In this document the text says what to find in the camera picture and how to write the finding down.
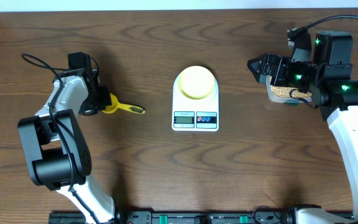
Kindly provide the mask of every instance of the wood grain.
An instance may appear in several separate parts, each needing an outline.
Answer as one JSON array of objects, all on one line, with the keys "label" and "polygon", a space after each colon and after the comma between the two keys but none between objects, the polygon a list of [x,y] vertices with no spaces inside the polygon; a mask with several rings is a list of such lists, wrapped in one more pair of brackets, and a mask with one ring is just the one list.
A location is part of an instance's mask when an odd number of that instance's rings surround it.
[{"label": "wood grain", "polygon": [[[351,210],[342,158],[319,111],[271,103],[246,62],[266,52],[290,55],[286,31],[358,9],[0,13],[0,223],[46,223],[54,210],[76,210],[27,173],[16,124],[52,90],[51,72],[20,58],[34,54],[67,67],[83,51],[101,67],[101,83],[138,116],[79,116],[93,174],[121,205],[154,210],[253,210],[315,203]],[[351,31],[358,78],[358,21],[311,30]],[[171,129],[172,85],[190,65],[219,82],[220,129]]]}]

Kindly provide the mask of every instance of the digital kitchen scale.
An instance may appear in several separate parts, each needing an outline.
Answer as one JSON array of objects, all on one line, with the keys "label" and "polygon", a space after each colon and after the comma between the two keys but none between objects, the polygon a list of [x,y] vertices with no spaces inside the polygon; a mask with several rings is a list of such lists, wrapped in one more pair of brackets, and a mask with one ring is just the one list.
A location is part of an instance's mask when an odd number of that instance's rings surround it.
[{"label": "digital kitchen scale", "polygon": [[219,129],[219,86],[207,68],[188,67],[175,79],[172,129],[175,131]]}]

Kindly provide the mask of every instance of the black cable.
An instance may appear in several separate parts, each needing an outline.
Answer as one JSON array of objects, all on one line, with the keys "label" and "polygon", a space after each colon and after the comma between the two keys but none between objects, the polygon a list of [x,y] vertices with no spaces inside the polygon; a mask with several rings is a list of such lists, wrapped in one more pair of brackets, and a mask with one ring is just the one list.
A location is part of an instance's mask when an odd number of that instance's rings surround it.
[{"label": "black cable", "polygon": [[96,60],[93,57],[91,57],[91,59],[94,62],[94,64],[96,65],[96,67],[98,68],[98,70],[96,71],[96,75],[95,75],[95,77],[97,78],[99,76],[99,64],[96,62]]},{"label": "black cable", "polygon": [[300,35],[301,33],[303,33],[305,30],[308,30],[309,28],[311,27],[314,27],[320,23],[323,23],[323,22],[326,22],[326,21],[330,21],[330,20],[333,20],[333,19],[358,19],[358,16],[353,16],[353,15],[341,15],[341,16],[330,16],[330,17],[327,17],[325,19],[320,19],[319,21],[317,22],[314,22],[312,24],[309,24],[305,27],[301,27],[297,30],[294,30],[294,35],[291,37],[292,39],[294,39],[295,37],[297,37],[298,35]]},{"label": "black cable", "polygon": [[261,206],[257,207],[257,208],[252,212],[252,219],[254,219],[254,221],[255,221],[256,223],[261,224],[261,223],[258,222],[258,221],[256,220],[256,218],[255,218],[255,212],[258,211],[258,210],[260,210],[261,208],[267,208],[267,209],[269,209],[269,210],[273,213],[273,215],[274,215],[278,220],[280,220],[279,222],[274,223],[274,224],[279,224],[279,223],[282,223],[282,222],[283,222],[283,221],[282,221],[282,216],[281,216],[281,217],[278,217],[278,215],[277,215],[269,206],[267,206],[267,205],[261,205]]},{"label": "black cable", "polygon": [[330,20],[332,20],[332,19],[358,19],[358,16],[353,16],[353,15],[330,16],[330,17],[327,17],[327,18],[325,18],[325,19],[321,19],[321,20],[319,20],[319,21],[317,21],[317,22],[314,22],[314,23],[312,23],[312,24],[310,24],[310,25],[307,25],[307,26],[305,26],[305,27],[302,28],[302,29],[303,29],[303,30],[307,30],[307,29],[309,29],[310,27],[314,27],[315,25],[318,25],[318,24],[320,24],[320,23],[322,23],[322,22],[330,21]]},{"label": "black cable", "polygon": [[77,201],[80,203],[80,205],[82,207],[84,207],[87,212],[89,212],[89,215],[91,215],[95,224],[100,224],[100,222],[99,222],[98,218],[96,218],[96,215],[94,214],[94,212],[82,201],[80,196],[78,196],[76,190],[73,189],[70,192],[73,194],[74,198],[77,199]]},{"label": "black cable", "polygon": [[22,54],[22,58],[23,58],[23,60],[25,60],[26,62],[29,62],[30,64],[32,64],[32,65],[35,65],[35,66],[37,66],[37,67],[40,67],[40,68],[46,68],[46,69],[53,69],[54,71],[68,71],[68,69],[64,69],[64,68],[52,68],[51,66],[43,66],[43,65],[40,65],[40,64],[37,64],[37,63],[35,63],[35,62],[32,62],[32,61],[30,61],[29,59],[27,59],[26,57],[30,57],[30,58],[32,58],[32,59],[34,59],[34,60],[38,60],[39,58],[37,58],[37,57],[35,57],[35,56],[33,56],[33,55],[30,55],[30,54]]},{"label": "black cable", "polygon": [[74,134],[72,133],[72,131],[71,131],[70,129],[68,129],[68,127],[67,127],[65,124],[63,124],[62,121],[57,120],[57,123],[58,123],[64,130],[66,130],[67,133],[74,139]]},{"label": "black cable", "polygon": [[293,96],[292,96],[292,93],[293,93],[294,91],[298,91],[298,90],[299,90],[299,89],[293,89],[293,90],[291,90],[291,91],[290,91],[290,97],[293,98],[293,99],[300,100],[300,101],[306,103],[306,105],[310,106],[310,107],[313,108],[313,109],[317,109],[317,108],[318,108],[318,105],[314,105],[314,106],[313,106],[309,101],[305,100],[304,98],[295,98],[295,97],[293,97]]},{"label": "black cable", "polygon": [[74,163],[72,161],[72,158],[71,158],[71,153],[70,153],[70,149],[68,148],[68,144],[66,142],[66,139],[62,133],[62,130],[60,129],[59,125],[57,124],[56,122],[56,119],[55,119],[55,115],[53,113],[53,109],[55,108],[55,105],[56,105],[56,101],[57,101],[57,98],[60,94],[60,92],[62,92],[63,88],[64,88],[64,83],[63,83],[63,80],[62,78],[60,78],[59,74],[55,71],[55,69],[53,69],[50,65],[48,65],[46,62],[44,62],[43,60],[37,58],[36,56],[33,56],[31,54],[22,54],[22,58],[26,61],[26,62],[29,62],[31,64],[35,64],[35,65],[38,65],[34,62],[31,62],[30,60],[28,60],[26,57],[29,57],[29,58],[32,58],[38,62],[40,62],[41,64],[43,64],[44,66],[42,68],[47,68],[49,70],[51,70],[53,72],[53,74],[55,74],[55,77],[59,80],[59,89],[57,90],[57,92],[55,93],[55,95],[53,96],[51,102],[48,104],[49,106],[49,116],[50,116],[50,119],[52,120],[52,124],[56,127],[56,130],[57,130],[57,133],[60,137],[60,140],[62,141],[63,143],[63,147],[65,148],[66,150],[66,153],[67,153],[67,157],[68,157],[68,162],[70,163],[70,186],[68,188],[68,191],[71,191],[72,188],[73,188],[73,185],[74,185]]}]

